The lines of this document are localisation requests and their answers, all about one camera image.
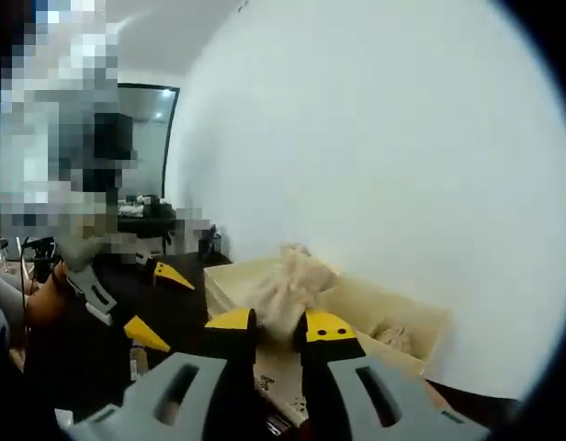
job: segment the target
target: white wall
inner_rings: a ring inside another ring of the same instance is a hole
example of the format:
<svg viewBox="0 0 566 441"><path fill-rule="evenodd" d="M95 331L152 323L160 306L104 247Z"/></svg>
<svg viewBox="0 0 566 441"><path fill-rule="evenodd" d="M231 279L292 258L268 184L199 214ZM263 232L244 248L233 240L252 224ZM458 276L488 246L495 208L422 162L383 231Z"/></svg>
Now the white wall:
<svg viewBox="0 0 566 441"><path fill-rule="evenodd" d="M520 397L557 342L566 118L490 4L251 0L187 77L168 163L234 260L301 241L451 308L451 387Z"/></svg>

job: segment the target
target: cable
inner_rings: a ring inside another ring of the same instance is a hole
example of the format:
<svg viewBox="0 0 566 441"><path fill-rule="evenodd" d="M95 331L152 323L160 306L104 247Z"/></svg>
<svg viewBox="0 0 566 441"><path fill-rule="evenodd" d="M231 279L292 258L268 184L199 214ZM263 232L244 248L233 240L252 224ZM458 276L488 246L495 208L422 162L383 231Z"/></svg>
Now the cable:
<svg viewBox="0 0 566 441"><path fill-rule="evenodd" d="M19 276L21 277L21 286L22 286L22 311L23 311L23 320L22 320L22 329L24 332L24 335L26 335L26 294L24 292L24 271L22 270L22 266L23 266L23 259L24 259L24 251L26 250L26 244L28 243L28 239L29 236L26 236L26 239L24 240L24 243L21 246L21 249L19 251ZM34 279L36 276L36 268L34 268L34 274L32 275L32 279ZM34 288L33 287L33 280L32 280L32 285L30 285L30 289Z"/></svg>
<svg viewBox="0 0 566 441"><path fill-rule="evenodd" d="M32 281L29 284L29 293L30 295L34 294L34 284L36 283L36 270L32 271Z"/></svg>

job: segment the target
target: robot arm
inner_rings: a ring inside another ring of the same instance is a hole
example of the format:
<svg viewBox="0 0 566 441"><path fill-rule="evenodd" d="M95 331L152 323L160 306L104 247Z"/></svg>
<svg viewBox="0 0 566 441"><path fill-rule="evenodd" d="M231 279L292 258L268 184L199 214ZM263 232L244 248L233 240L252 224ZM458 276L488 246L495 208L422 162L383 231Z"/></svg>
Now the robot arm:
<svg viewBox="0 0 566 441"><path fill-rule="evenodd" d="M126 335L141 343L161 351L169 351L170 346L151 329L130 304L122 302L102 286L94 261L101 254L108 252L108 243L98 236L83 239L77 235L68 235L57 240L62 260L68 267L67 281L74 293L85 300L85 307L101 322L108 326L123 327ZM137 267L135 276L157 284L168 280L183 290L192 290L193 285L182 277L170 265L152 258L150 255L134 253L132 259Z"/></svg>
<svg viewBox="0 0 566 441"><path fill-rule="evenodd" d="M200 355L173 354L126 390L121 408L108 406L69 428L77 441L226 439L260 436L253 407L256 319L252 310L216 317ZM306 311L296 332L302 389L314 439L483 439L487 429L453 411L439 411L421 381L365 356L347 323ZM163 409L176 403L172 425Z"/></svg>

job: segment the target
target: table surface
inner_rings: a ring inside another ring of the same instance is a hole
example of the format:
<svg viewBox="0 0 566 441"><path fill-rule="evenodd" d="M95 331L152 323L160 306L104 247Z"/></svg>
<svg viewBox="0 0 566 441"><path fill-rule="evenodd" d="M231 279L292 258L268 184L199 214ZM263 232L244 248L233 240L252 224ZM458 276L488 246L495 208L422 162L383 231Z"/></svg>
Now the table surface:
<svg viewBox="0 0 566 441"><path fill-rule="evenodd" d="M164 256L160 260L174 267L196 288L193 292L150 288L139 285L136 277L121 272L102 274L102 283L139 295L140 315L172 349L187 352L203 329L208 316L203 268L197 254ZM150 290L150 293L139 291ZM129 340L122 330L107 327L73 301L68 311L49 329L34 329L28 338L25 372L54 407L74 412L75 421L98 411L106 404L121 404L123 391L130 385ZM168 354L147 349L153 368Z"/></svg>
<svg viewBox="0 0 566 441"><path fill-rule="evenodd" d="M118 217L118 230L131 232L144 239L167 235L176 229L177 219L171 218L129 218Z"/></svg>

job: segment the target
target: person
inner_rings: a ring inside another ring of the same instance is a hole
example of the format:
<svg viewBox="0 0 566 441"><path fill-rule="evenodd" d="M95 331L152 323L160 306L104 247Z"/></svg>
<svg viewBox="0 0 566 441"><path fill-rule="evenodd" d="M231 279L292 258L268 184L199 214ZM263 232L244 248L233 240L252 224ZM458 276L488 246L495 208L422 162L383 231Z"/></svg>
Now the person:
<svg viewBox="0 0 566 441"><path fill-rule="evenodd" d="M13 286L14 280L6 280L13 277L21 281L14 275L0 277L0 310L5 315L12 340L18 341L25 326L48 325L64 311L67 300L62 284L66 283L66 265L60 262L43 284L27 280L24 293Z"/></svg>
<svg viewBox="0 0 566 441"><path fill-rule="evenodd" d="M0 440L68 439L58 426L54 407L45 402L31 381L24 377L9 353L9 338L16 341L24 326L51 325L63 314L67 303L64 289L66 266L58 264L48 280L34 292L24 294L0 278Z"/></svg>

